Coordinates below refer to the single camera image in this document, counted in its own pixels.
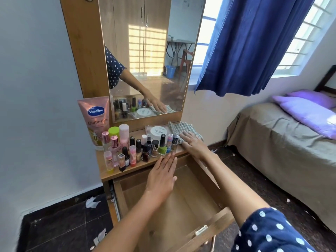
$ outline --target lime green lid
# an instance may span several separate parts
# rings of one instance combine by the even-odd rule
[[[110,127],[108,129],[108,133],[109,133],[110,137],[114,136],[114,135],[117,135],[118,138],[119,138],[119,127],[117,127],[117,126]]]

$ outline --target blue bucket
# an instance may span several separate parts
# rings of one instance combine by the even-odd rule
[[[174,73],[176,71],[176,66],[166,65],[166,77],[171,79],[174,77]]]

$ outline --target headboard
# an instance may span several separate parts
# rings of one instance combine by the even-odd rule
[[[317,87],[315,88],[315,91],[317,92],[324,91],[324,92],[336,95],[335,88],[326,86],[326,84],[328,83],[328,81],[331,79],[331,77],[334,75],[335,72],[336,72],[336,65],[333,65],[329,69],[329,71],[326,73],[326,75],[323,77],[323,79],[320,81],[320,83],[317,85]]]

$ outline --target forearm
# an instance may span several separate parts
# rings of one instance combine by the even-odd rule
[[[139,237],[157,205],[144,194],[138,203],[114,227],[95,249],[95,252],[134,251]]]
[[[148,91],[148,89],[145,88],[145,86],[128,71],[128,69],[123,70],[123,72],[120,74],[120,79],[122,79],[135,90],[139,91],[142,95],[145,95]]]
[[[207,152],[204,162],[214,176],[227,206],[229,206],[237,224],[241,227],[244,221],[256,210],[269,205],[234,174],[221,159],[212,152]]]

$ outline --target person's left hand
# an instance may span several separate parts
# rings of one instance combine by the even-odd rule
[[[155,96],[153,96],[148,89],[144,92],[143,98],[146,99],[148,106],[153,106],[156,111],[167,113],[167,107]]]
[[[166,201],[177,180],[177,177],[174,176],[177,157],[174,156],[175,153],[170,153],[163,159],[160,157],[149,172],[146,190],[143,195],[156,209]]]

